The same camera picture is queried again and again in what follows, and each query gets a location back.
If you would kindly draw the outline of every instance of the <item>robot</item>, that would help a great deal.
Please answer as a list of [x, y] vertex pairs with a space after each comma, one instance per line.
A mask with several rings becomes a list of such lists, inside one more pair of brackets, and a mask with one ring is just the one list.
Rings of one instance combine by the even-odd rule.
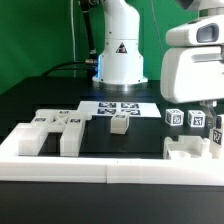
[[85, 17], [89, 9], [99, 3], [104, 9], [105, 48], [98, 57], [98, 73], [92, 79], [93, 85], [115, 91], [146, 87], [143, 56], [138, 51], [140, 16], [137, 10], [125, 0], [80, 0], [79, 3]]
[[224, 0], [176, 0], [199, 17], [167, 32], [173, 46], [163, 58], [161, 94], [172, 103], [200, 101], [210, 129], [220, 127], [214, 111], [224, 98]]

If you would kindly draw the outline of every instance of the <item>small white cube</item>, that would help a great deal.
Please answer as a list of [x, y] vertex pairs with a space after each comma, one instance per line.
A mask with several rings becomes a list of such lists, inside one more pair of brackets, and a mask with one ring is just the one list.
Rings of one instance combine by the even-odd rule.
[[191, 127], [203, 128], [205, 126], [205, 114], [201, 110], [189, 110], [187, 123]]
[[183, 125], [184, 112], [179, 109], [167, 109], [165, 122], [170, 126]]
[[110, 133], [125, 134], [129, 126], [129, 113], [117, 112], [111, 118]]

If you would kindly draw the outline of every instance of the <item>robot logo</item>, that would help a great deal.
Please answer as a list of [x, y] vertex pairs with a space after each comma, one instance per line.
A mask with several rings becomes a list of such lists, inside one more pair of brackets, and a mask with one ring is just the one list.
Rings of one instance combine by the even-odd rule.
[[127, 54], [128, 53], [123, 42], [121, 43], [120, 47], [117, 49], [116, 53], [119, 53], [119, 54]]

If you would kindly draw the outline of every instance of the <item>green wall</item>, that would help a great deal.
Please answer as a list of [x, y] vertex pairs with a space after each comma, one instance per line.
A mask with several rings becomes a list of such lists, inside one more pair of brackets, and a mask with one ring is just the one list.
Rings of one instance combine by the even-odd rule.
[[[145, 58], [149, 79], [160, 78], [162, 54], [153, 23], [150, 0], [127, 0], [141, 15], [139, 50]], [[73, 60], [70, 0], [0, 0], [0, 93], [25, 77], [38, 76], [48, 68]], [[164, 50], [168, 29], [196, 18], [175, 0], [154, 0]], [[104, 47], [102, 7], [90, 12], [98, 53]], [[87, 38], [78, 0], [74, 0], [76, 59], [88, 57]]]

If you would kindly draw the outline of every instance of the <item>black table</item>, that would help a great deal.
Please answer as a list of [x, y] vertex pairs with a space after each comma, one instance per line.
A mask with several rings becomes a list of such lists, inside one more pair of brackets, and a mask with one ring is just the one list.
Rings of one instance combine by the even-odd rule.
[[[17, 123], [29, 123], [38, 109], [78, 108], [80, 101], [156, 103], [162, 118], [131, 118], [124, 136], [109, 133], [110, 118], [87, 122], [80, 157], [162, 158], [169, 136], [208, 137], [207, 128], [190, 128], [187, 111], [197, 103], [174, 105], [160, 95], [159, 82], [132, 93], [91, 87], [86, 79], [32, 77], [0, 96], [0, 140]], [[170, 127], [165, 109], [185, 112], [185, 124]], [[223, 113], [223, 102], [216, 108]], [[50, 136], [39, 156], [57, 156]], [[223, 223], [224, 187], [84, 183], [0, 183], [1, 223]]]

